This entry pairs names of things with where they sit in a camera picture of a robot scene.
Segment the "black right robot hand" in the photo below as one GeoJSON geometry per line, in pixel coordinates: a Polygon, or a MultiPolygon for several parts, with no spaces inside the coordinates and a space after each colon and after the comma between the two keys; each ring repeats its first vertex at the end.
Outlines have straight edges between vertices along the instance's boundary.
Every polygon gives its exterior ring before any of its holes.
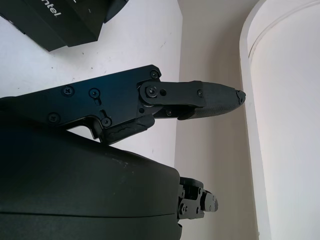
{"type": "Polygon", "coordinates": [[[1,239],[178,240],[180,220],[218,210],[202,182],[113,144],[156,119],[229,113],[246,94],[160,77],[147,65],[1,98],[1,239]]]}

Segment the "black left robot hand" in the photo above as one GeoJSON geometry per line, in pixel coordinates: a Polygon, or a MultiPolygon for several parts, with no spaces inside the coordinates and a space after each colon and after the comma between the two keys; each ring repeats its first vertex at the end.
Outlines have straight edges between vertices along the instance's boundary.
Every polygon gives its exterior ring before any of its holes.
{"type": "Polygon", "coordinates": [[[128,3],[129,0],[108,0],[107,11],[103,23],[107,23],[115,15],[117,15],[128,3]]]}

